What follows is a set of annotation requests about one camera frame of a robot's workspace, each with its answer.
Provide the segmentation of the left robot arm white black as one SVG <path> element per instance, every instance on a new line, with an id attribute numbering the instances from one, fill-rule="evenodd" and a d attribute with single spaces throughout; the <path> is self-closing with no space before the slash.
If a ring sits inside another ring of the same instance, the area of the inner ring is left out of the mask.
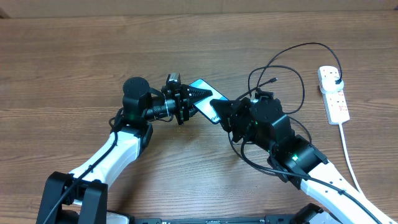
<path id="1" fill-rule="evenodd" d="M 166 117 L 183 124 L 193 105 L 212 96 L 211 90 L 184 85 L 171 73 L 161 90 L 142 77 L 123 85 L 123 106 L 109 120 L 105 144 L 69 173 L 54 172 L 46 180 L 37 223 L 134 223 L 134 218 L 108 210 L 108 190 L 135 161 L 152 137 L 152 122 Z"/>

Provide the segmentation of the blue smartphone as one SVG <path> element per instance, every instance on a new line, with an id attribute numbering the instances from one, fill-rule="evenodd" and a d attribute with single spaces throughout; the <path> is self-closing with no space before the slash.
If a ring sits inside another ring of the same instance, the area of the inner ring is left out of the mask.
<path id="1" fill-rule="evenodd" d="M 199 89 L 204 89 L 204 90 L 211 90 L 211 92 L 212 92 L 211 96 L 205 98 L 204 100 L 194 103 L 194 106 L 211 123 L 218 124 L 220 122 L 220 118 L 217 115 L 214 108 L 210 105 L 210 101 L 211 100 L 228 101 L 227 97 L 222 95 L 218 90 L 216 90 L 214 87 L 212 87 L 209 83 L 207 83 L 203 79 L 195 80 L 193 83 L 190 84 L 190 86 L 199 88 Z"/>

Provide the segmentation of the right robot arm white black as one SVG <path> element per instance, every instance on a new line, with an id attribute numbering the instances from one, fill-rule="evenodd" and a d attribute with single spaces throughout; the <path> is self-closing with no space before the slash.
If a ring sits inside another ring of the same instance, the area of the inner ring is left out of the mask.
<path id="1" fill-rule="evenodd" d="M 393 223 L 360 194 L 309 140 L 295 133 L 290 117 L 271 92 L 255 99 L 211 100 L 222 128 L 240 142 L 242 160 L 320 202 L 341 223 Z"/>

